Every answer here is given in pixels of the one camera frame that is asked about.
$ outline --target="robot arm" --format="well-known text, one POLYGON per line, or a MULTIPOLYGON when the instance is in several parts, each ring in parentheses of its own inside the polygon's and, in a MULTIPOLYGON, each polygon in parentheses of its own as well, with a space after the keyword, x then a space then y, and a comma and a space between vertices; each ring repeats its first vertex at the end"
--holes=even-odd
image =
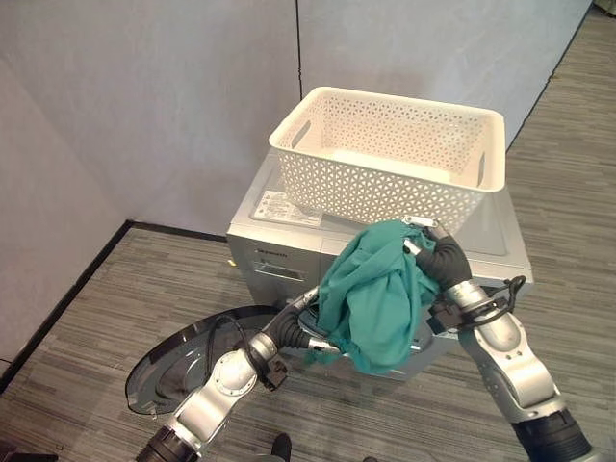
POLYGON ((284 308, 247 348, 224 354, 207 383, 192 392, 175 410, 137 456, 138 462, 193 462, 203 456, 237 402, 257 381, 275 390, 286 378, 286 368, 276 359, 281 347, 303 347, 340 353, 331 344, 315 339, 297 324, 298 313, 316 296, 317 288, 284 308))
POLYGON ((534 355, 526 332, 507 310, 510 298, 494 300, 472 280, 464 252, 443 228, 427 228, 437 241, 428 252, 405 242, 418 265, 439 282, 447 299, 431 310, 443 329, 458 330, 461 346, 476 362, 483 383, 511 423, 531 461, 598 462, 566 407, 550 373, 534 355))

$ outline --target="black baseboard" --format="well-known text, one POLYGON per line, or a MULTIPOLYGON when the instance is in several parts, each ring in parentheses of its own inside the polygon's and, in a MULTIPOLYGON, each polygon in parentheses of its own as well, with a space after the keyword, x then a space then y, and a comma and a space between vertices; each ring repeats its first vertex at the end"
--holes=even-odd
POLYGON ((522 125, 520 125, 520 128, 518 129, 516 134, 513 136, 513 140, 511 140, 511 143, 509 144, 509 146, 507 146, 507 151, 509 150, 509 148, 511 146, 513 146, 513 142, 518 138, 518 135, 520 135, 520 132, 522 132, 522 129, 526 125, 526 121, 528 120, 528 118, 530 117, 532 112, 535 110, 535 107, 537 107, 537 103, 539 103, 539 100, 543 96, 543 93, 545 93, 546 90, 548 89, 548 85, 550 84, 550 81, 552 80, 552 77, 554 76, 554 73, 556 72, 556 70, 560 66, 560 63, 562 63, 562 60, 565 58, 565 55, 569 51, 569 48, 571 48, 571 44, 574 42, 574 39, 578 36, 579 29, 581 29, 581 25, 584 23, 584 19, 586 19, 586 16, 590 12, 590 10, 593 9, 593 8, 597 8, 597 6, 594 5, 593 2, 590 2, 590 4, 588 5, 588 8, 586 9, 586 13, 584 13, 584 16, 582 17, 581 21, 579 22, 578 26, 576 27, 576 31, 574 32, 573 36, 569 40, 569 43, 567 43, 567 46, 565 47, 565 51, 562 52, 562 54, 560 55, 560 58, 558 58, 558 63, 556 63, 556 65, 554 66, 554 69, 552 69, 552 74, 550 74, 550 77, 548 77, 548 80, 546 81, 546 84, 543 86, 543 88, 539 92, 539 95, 535 99, 535 102, 532 103, 532 107, 530 108, 530 111, 528 111, 528 114, 526 114, 526 117, 522 121, 522 125))
POLYGON ((133 221, 133 227, 137 229, 146 229, 148 231, 156 231, 157 233, 184 236, 185 238, 202 239, 205 241, 216 241, 217 243, 227 242, 227 238, 225 236, 220 236, 218 234, 200 233, 198 231, 189 231, 188 229, 175 228, 173 226, 164 226, 163 224, 133 221))
POLYGON ((4 373, 0 377, 0 395, 7 389, 11 381, 19 372, 19 370, 23 367, 28 358, 30 358, 30 355, 39 346, 40 342, 42 342, 42 339, 45 338, 47 333, 58 321, 64 310, 66 310, 70 302, 73 301, 73 299, 80 293, 80 291, 88 283, 92 275, 96 272, 96 270, 98 270, 98 267, 102 265, 102 263, 107 259, 109 254, 112 253, 117 243, 122 240, 124 235, 132 227, 139 229, 147 229, 149 231, 155 231, 159 233, 173 234, 177 236, 185 236, 189 238, 202 239, 207 241, 216 241, 219 243, 226 243, 227 241, 224 236, 218 236, 216 234, 199 233, 196 231, 188 231, 186 229, 163 226, 160 224, 135 222, 130 219, 124 221, 124 223, 119 227, 117 231, 115 231, 114 235, 105 244, 102 250, 98 252, 98 255, 96 255, 94 260, 92 260, 86 270, 84 270, 84 272, 82 272, 77 281, 75 281, 75 284, 68 290, 66 295, 63 296, 62 300, 58 302, 58 304, 49 314, 47 319, 40 325, 40 327, 37 329, 37 332, 35 332, 32 338, 28 341, 26 346, 21 349, 21 351, 19 351, 15 359, 4 371, 4 373))
POLYGON ((75 296, 77 296, 77 294, 79 294, 79 292, 83 289, 98 267, 100 267, 109 254, 112 253, 112 250, 114 250, 116 244, 120 242, 126 232, 131 228, 132 224, 133 222, 130 220, 126 220, 122 223, 119 229, 115 231, 112 238, 109 239, 103 249, 98 252, 98 255, 96 255, 94 260, 92 260, 92 262, 88 265, 86 270, 81 273, 79 278, 77 278, 75 284, 68 290, 66 295, 63 296, 62 300, 58 302, 47 319, 40 325, 37 332, 35 332, 26 346, 19 351, 17 357, 15 357, 15 359, 11 362, 11 365, 2 374, 2 377, 0 377, 0 394, 7 389, 9 383, 11 383, 11 380, 13 380, 30 355, 39 346, 42 339, 45 338, 45 335, 47 335, 47 333, 51 330, 70 302, 73 301, 75 296))

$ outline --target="open washer door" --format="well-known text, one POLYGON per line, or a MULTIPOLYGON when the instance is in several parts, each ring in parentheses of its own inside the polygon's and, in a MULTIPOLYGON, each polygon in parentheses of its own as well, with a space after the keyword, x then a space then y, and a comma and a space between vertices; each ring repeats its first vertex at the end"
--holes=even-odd
POLYGON ((231 322, 216 329, 218 316, 238 321, 248 338, 260 331, 279 312, 268 305, 234 308, 184 327, 152 348, 126 380, 128 407, 138 414, 173 412, 195 388, 207 380, 207 345, 214 335, 212 364, 241 340, 231 322))

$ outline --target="gray wall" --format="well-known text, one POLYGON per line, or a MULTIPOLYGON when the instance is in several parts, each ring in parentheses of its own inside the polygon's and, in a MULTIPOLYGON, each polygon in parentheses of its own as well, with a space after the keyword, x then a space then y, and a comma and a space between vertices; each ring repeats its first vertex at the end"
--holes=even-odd
POLYGON ((127 218, 223 234, 297 103, 292 0, 0 2, 0 53, 127 218))
POLYGON ((0 358, 125 218, 224 233, 298 101, 295 34, 289 0, 0 2, 0 358))
POLYGON ((507 145, 590 0, 300 0, 305 92, 379 91, 494 109, 507 145))
POLYGON ((11 361, 124 222, 0 60, 0 359, 11 361))

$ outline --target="brand logo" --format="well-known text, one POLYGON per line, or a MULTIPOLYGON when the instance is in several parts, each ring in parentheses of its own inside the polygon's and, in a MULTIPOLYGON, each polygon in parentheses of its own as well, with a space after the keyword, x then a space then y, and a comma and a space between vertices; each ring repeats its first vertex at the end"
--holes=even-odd
POLYGON ((257 248, 257 253, 263 253, 264 255, 274 255, 276 257, 288 258, 286 253, 272 252, 269 250, 264 250, 263 248, 257 248))

